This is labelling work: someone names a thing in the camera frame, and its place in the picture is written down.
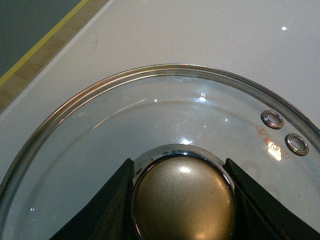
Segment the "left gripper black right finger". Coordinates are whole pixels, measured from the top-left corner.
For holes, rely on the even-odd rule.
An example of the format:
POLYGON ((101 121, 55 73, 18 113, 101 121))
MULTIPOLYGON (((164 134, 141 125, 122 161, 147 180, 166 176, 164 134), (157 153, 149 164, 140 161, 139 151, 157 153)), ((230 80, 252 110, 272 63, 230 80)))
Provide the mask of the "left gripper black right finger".
POLYGON ((230 158, 224 169, 235 185, 233 240, 318 240, 320 233, 290 212, 230 158))

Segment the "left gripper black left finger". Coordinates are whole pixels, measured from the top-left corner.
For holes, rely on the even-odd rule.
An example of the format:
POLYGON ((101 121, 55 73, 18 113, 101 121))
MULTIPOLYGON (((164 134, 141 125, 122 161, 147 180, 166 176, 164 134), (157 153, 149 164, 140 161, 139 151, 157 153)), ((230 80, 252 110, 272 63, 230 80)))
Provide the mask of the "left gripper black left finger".
POLYGON ((134 162, 128 158, 89 203, 52 240, 133 240, 134 162))

